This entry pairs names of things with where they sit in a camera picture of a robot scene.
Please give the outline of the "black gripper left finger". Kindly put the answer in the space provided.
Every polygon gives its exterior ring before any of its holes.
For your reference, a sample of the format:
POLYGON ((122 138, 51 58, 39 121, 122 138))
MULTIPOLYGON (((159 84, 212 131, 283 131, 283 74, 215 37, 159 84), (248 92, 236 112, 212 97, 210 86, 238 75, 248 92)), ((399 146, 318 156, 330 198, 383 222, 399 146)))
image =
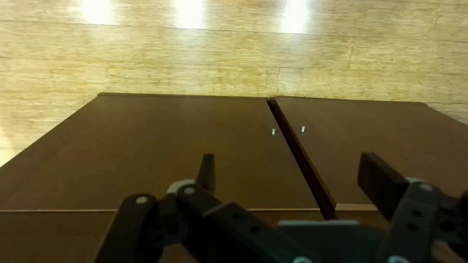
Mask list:
POLYGON ((272 263, 273 229, 235 203, 213 195, 215 156, 201 157, 194 181, 177 181, 160 200, 125 197, 95 263, 158 263, 181 245, 197 263, 272 263))

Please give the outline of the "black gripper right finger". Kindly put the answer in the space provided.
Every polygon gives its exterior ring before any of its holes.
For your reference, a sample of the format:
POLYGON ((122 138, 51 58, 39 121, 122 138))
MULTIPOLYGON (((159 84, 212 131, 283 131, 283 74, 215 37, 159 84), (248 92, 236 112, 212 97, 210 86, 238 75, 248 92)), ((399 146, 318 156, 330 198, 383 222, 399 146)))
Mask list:
POLYGON ((390 223, 377 261, 430 263, 435 241, 468 261, 468 191, 453 197, 427 181, 409 179, 371 151, 361 154, 356 182, 390 223))

